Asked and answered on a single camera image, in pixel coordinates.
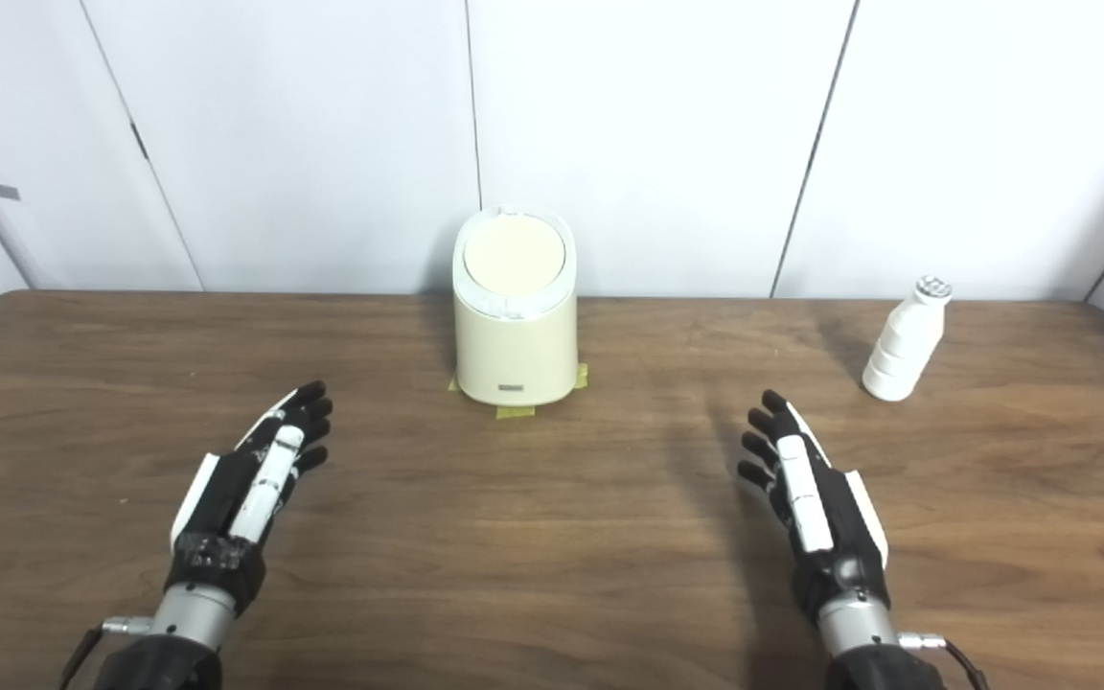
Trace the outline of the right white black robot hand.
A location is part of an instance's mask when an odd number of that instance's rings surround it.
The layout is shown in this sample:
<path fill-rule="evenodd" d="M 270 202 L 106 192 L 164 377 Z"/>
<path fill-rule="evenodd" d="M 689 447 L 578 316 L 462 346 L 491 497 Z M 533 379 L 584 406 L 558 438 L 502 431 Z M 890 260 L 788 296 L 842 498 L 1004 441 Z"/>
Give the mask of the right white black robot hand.
<path fill-rule="evenodd" d="M 887 537 L 857 471 L 834 468 L 810 425 L 789 399 L 764 390 L 749 410 L 736 473 L 763 491 L 788 532 L 792 593 L 815 623 L 825 604 L 856 593 L 892 606 Z"/>

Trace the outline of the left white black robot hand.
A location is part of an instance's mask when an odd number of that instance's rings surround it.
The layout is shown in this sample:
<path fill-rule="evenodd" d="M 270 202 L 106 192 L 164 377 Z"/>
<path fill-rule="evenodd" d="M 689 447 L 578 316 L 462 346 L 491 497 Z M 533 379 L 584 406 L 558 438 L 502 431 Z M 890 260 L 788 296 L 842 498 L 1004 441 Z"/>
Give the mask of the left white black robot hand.
<path fill-rule="evenodd" d="M 323 380 L 310 381 L 265 410 L 232 449 L 203 455 L 172 521 L 166 587 L 212 587 L 234 614 L 248 611 L 266 576 L 273 520 L 329 457 L 321 442 L 333 407 Z"/>

